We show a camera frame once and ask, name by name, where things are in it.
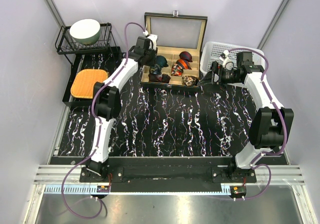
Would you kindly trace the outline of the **blue patterned necktie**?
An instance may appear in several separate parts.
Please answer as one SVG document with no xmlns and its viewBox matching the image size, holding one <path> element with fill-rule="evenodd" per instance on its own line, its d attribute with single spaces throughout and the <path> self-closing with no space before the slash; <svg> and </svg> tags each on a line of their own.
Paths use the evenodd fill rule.
<svg viewBox="0 0 320 224">
<path fill-rule="evenodd" d="M 155 64 L 149 68 L 149 73 L 152 75 L 161 75 L 162 67 L 159 64 Z"/>
</svg>

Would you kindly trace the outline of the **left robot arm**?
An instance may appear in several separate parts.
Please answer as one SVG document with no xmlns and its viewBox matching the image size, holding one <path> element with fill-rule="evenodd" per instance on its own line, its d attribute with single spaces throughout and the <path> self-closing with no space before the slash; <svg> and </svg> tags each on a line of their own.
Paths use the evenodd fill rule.
<svg viewBox="0 0 320 224">
<path fill-rule="evenodd" d="M 95 130 L 85 167 L 97 182 L 103 182 L 108 177 L 109 140 L 112 126 L 122 108 L 121 90 L 139 67 L 156 63 L 157 40 L 155 34 L 138 37 L 136 45 L 128 51 L 113 74 L 103 82 L 94 84 L 91 112 Z"/>
</svg>

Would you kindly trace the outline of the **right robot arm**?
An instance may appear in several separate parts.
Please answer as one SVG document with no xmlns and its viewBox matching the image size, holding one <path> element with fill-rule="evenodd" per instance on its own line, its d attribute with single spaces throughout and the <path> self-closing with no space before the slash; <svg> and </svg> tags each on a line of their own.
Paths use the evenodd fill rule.
<svg viewBox="0 0 320 224">
<path fill-rule="evenodd" d="M 222 63 L 214 61 L 211 69 L 199 85 L 243 84 L 256 106 L 256 114 L 249 128 L 248 143 L 220 171 L 213 171 L 215 182 L 232 183 L 244 181 L 255 175 L 256 163 L 265 156 L 280 155 L 288 142 L 294 112 L 285 108 L 272 92 L 267 81 L 269 63 L 254 63 L 255 50 L 237 48 L 236 66 L 230 60 L 231 50 L 220 54 Z"/>
</svg>

